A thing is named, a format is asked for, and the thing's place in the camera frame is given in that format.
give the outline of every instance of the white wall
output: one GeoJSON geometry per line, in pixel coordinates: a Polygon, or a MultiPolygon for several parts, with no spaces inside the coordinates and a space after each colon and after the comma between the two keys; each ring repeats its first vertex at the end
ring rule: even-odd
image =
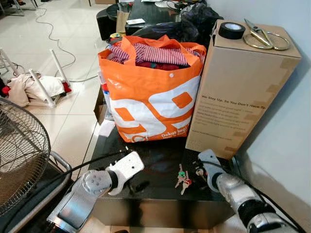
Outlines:
{"type": "Polygon", "coordinates": [[[241,147],[250,181],[311,232],[310,0],[207,0],[225,19],[285,28],[303,58],[241,147]]]}

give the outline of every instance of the white tiled floor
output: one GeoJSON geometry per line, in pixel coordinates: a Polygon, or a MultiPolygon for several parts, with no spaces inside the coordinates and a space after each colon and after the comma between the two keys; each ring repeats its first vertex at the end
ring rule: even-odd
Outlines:
{"type": "MultiPolygon", "coordinates": [[[[92,4],[87,0],[53,0],[43,4],[46,14],[38,21],[54,25],[51,35],[60,39],[59,44],[76,56],[76,62],[65,68],[70,80],[85,80],[97,74],[99,69],[97,53],[104,50],[106,43],[100,38],[96,22],[96,14],[107,5],[92,4]]],[[[25,67],[32,68],[45,75],[54,75],[56,66],[49,49],[54,49],[61,65],[73,61],[73,57],[61,51],[56,42],[50,41],[48,35],[51,27],[39,24],[35,19],[44,10],[25,11],[25,17],[7,16],[0,19],[0,47],[10,59],[25,67]]],[[[52,150],[59,153],[72,166],[91,159],[96,145],[98,124],[93,113],[95,100],[99,90],[97,78],[81,83],[72,83],[72,92],[61,98],[56,108],[26,107],[45,126],[48,131],[52,150]]],[[[129,230],[129,227],[107,227],[105,231],[116,232],[129,230]]],[[[144,233],[181,233],[183,229],[145,228],[137,232],[144,233]]],[[[243,226],[236,216],[213,230],[199,230],[201,233],[243,233],[243,226]]]]}

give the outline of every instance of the white cloth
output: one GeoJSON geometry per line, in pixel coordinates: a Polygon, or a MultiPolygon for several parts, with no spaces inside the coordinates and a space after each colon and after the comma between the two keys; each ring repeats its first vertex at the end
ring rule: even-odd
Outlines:
{"type": "MultiPolygon", "coordinates": [[[[42,83],[50,97],[64,92],[61,78],[42,76],[39,81],[42,83]]],[[[29,74],[21,74],[17,78],[12,78],[11,82],[8,83],[8,87],[11,88],[8,100],[21,107],[29,104],[28,98],[42,101],[45,101],[46,99],[46,96],[41,91],[38,83],[34,81],[29,74]]]]}

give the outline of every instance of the key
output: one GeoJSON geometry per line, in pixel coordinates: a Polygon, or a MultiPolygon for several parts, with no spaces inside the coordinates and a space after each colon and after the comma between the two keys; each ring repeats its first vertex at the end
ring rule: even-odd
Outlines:
{"type": "Polygon", "coordinates": [[[177,178],[178,181],[177,184],[175,185],[175,188],[177,188],[180,185],[180,183],[182,183],[185,180],[185,177],[178,176],[177,178]]]}
{"type": "Polygon", "coordinates": [[[191,185],[191,180],[185,180],[184,182],[183,182],[183,190],[181,190],[181,195],[184,195],[184,192],[185,192],[185,190],[186,190],[186,188],[188,188],[189,186],[191,185]]]}
{"type": "Polygon", "coordinates": [[[206,182],[206,179],[204,177],[204,171],[202,168],[198,168],[196,171],[195,171],[195,174],[197,174],[198,176],[202,177],[202,179],[206,182]]]}
{"type": "Polygon", "coordinates": [[[185,172],[183,171],[183,167],[181,166],[181,164],[179,164],[178,175],[181,176],[181,177],[185,177],[186,176],[185,172]]]}

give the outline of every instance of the white pipe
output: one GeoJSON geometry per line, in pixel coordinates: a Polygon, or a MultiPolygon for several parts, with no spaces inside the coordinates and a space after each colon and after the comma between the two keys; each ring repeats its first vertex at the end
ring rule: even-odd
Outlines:
{"type": "Polygon", "coordinates": [[[55,62],[55,64],[56,64],[56,66],[57,66],[57,69],[58,69],[58,71],[59,71],[59,73],[60,73],[60,76],[62,76],[62,78],[65,80],[65,82],[68,84],[68,86],[70,86],[70,82],[69,82],[68,79],[66,78],[66,76],[65,76],[65,74],[64,74],[64,72],[63,72],[63,69],[62,69],[61,65],[59,64],[59,61],[58,61],[58,59],[57,59],[57,57],[56,57],[56,55],[55,55],[55,53],[54,53],[54,50],[53,50],[53,49],[50,49],[50,52],[51,52],[51,54],[52,54],[52,57],[53,57],[53,60],[54,60],[54,62],[55,62]]]}
{"type": "Polygon", "coordinates": [[[1,56],[1,52],[0,52],[0,61],[3,63],[4,68],[6,69],[6,71],[9,72],[8,66],[6,65],[6,63],[4,62],[4,59],[1,56]]]}
{"type": "Polygon", "coordinates": [[[12,63],[11,60],[8,58],[8,56],[5,54],[5,52],[3,51],[2,48],[0,48],[0,54],[2,54],[2,56],[5,58],[5,60],[9,63],[9,66],[10,66],[11,69],[14,71],[15,75],[18,76],[18,75],[19,75],[18,70],[14,67],[13,63],[12,63]]]}
{"type": "Polygon", "coordinates": [[[54,108],[56,106],[55,102],[52,100],[52,98],[49,96],[47,90],[44,88],[44,86],[42,85],[42,83],[39,81],[39,79],[37,78],[36,74],[33,72],[33,69],[29,70],[29,73],[31,74],[31,76],[33,77],[33,79],[37,82],[37,84],[39,85],[39,88],[41,89],[41,91],[44,93],[45,98],[47,100],[47,102],[49,103],[49,107],[50,108],[54,108]]]}

